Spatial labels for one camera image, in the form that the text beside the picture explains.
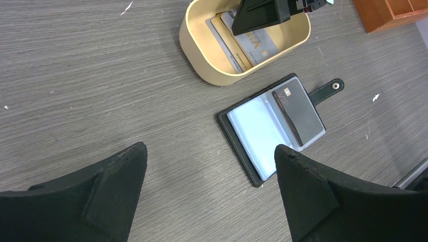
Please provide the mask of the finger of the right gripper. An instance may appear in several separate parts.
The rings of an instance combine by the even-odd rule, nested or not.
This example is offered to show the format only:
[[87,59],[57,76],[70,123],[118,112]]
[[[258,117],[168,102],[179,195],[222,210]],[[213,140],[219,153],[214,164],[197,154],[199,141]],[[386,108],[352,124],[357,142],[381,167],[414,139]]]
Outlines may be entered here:
[[242,0],[231,29],[237,36],[281,24],[290,18],[287,0]]

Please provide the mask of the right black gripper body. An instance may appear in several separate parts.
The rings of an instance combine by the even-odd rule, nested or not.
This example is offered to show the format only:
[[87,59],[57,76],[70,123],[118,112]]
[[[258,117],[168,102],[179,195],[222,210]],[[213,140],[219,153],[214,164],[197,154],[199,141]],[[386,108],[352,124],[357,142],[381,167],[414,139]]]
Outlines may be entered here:
[[313,12],[327,4],[327,0],[289,0],[291,14]]

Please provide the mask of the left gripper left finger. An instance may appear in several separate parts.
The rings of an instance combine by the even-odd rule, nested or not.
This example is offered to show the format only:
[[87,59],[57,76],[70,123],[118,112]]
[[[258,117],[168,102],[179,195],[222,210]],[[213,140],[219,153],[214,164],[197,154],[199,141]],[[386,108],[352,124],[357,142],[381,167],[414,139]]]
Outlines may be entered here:
[[25,191],[1,192],[1,241],[127,241],[147,169],[137,142]]

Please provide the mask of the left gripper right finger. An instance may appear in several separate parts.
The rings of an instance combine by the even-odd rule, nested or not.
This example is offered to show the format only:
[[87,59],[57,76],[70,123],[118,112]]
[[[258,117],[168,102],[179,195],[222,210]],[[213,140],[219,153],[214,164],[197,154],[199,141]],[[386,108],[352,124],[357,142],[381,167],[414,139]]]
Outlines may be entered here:
[[285,145],[275,163],[292,241],[427,241],[427,192],[364,181]]

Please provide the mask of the beige oval tray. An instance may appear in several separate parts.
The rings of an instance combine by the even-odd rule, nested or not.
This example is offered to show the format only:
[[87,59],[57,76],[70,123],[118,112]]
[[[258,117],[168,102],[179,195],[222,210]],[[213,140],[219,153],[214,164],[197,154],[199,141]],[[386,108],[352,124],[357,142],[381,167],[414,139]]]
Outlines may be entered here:
[[287,22],[267,28],[279,53],[243,73],[236,73],[206,24],[215,14],[237,8],[239,1],[192,1],[187,7],[179,31],[179,41],[197,74],[206,82],[217,86],[228,86],[256,72],[269,63],[291,52],[311,34],[308,14],[300,13]]

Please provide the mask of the black gold VIP card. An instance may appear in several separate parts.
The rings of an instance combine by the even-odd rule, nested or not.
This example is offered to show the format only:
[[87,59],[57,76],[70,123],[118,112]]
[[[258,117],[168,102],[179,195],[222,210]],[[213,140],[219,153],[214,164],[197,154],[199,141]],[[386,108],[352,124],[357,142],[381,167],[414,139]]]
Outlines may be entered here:
[[303,147],[324,132],[324,126],[303,89],[277,89],[272,96],[298,147]]

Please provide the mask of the black card holder wallet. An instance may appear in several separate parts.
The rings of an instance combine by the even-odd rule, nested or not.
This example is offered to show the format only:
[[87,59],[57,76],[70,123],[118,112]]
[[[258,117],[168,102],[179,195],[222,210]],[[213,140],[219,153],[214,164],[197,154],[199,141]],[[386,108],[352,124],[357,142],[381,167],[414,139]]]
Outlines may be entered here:
[[[324,126],[324,132],[303,147],[297,146],[272,96],[273,91],[288,87],[299,87],[306,92]],[[291,73],[217,114],[220,127],[254,187],[261,187],[276,172],[274,151],[278,145],[283,144],[301,152],[326,133],[316,105],[344,87],[344,81],[335,78],[308,93],[298,76]]]

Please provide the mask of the silver Chlitina card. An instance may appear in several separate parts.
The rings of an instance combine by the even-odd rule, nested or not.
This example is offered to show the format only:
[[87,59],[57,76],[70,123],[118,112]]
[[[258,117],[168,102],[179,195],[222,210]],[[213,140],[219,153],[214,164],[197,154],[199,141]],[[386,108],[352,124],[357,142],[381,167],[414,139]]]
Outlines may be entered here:
[[232,37],[252,66],[258,65],[280,52],[265,29],[250,31],[236,36],[233,35],[232,24],[235,16],[236,11],[232,10],[220,14],[220,19],[230,31]]

